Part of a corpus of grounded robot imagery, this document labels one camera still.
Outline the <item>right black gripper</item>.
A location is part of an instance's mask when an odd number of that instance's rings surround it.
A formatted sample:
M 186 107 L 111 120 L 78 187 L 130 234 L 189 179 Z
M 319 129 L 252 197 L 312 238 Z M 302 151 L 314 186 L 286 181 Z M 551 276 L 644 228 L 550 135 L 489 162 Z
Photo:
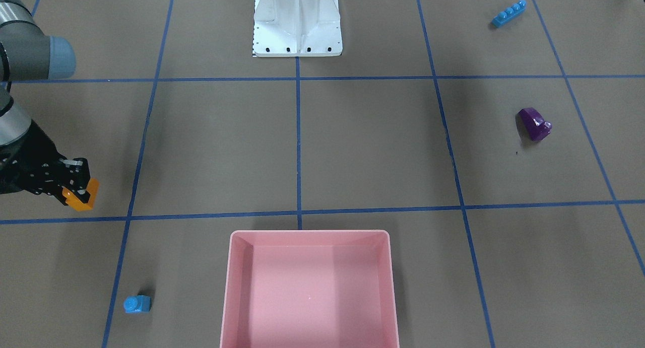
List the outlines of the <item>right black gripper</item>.
M 26 190 L 67 206 L 76 187 L 87 187 L 91 178 L 88 160 L 65 159 L 34 121 L 23 136 L 2 145 L 1 158 L 1 194 Z

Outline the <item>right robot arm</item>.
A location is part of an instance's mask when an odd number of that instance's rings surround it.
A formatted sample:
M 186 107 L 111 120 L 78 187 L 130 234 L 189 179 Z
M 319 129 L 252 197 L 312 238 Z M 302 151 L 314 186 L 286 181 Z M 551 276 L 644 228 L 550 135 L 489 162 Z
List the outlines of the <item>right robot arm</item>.
M 76 55 L 66 38 L 45 33 L 23 0 L 2 7 L 2 194 L 50 196 L 77 211 L 94 208 L 99 181 L 88 159 L 72 157 L 16 97 L 20 83 L 58 81 L 76 72 Z

